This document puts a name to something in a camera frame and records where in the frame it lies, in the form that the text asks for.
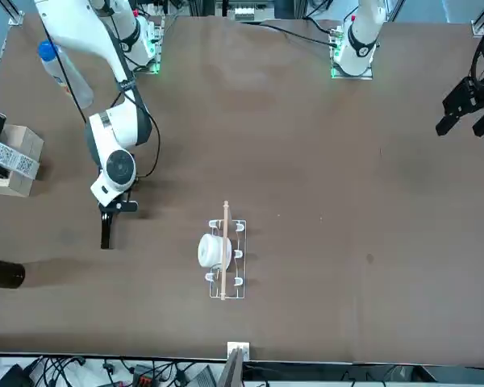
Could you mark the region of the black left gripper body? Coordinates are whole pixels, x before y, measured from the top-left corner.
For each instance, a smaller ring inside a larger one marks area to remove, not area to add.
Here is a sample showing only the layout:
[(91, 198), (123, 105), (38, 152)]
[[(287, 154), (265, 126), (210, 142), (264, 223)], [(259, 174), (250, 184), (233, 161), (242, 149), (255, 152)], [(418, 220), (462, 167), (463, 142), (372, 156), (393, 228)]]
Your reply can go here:
[(461, 117), (484, 108), (484, 36), (473, 54), (469, 73), (443, 100), (444, 115)]

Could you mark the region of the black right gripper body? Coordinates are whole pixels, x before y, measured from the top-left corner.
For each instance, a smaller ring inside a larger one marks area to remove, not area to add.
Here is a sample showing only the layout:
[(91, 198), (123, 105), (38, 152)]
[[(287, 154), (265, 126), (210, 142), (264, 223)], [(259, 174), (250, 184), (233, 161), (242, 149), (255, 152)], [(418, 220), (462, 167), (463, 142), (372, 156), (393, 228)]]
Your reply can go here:
[(103, 213), (117, 214), (121, 212), (136, 212), (138, 210), (138, 202), (131, 200), (115, 199), (107, 206), (98, 204), (98, 208)]

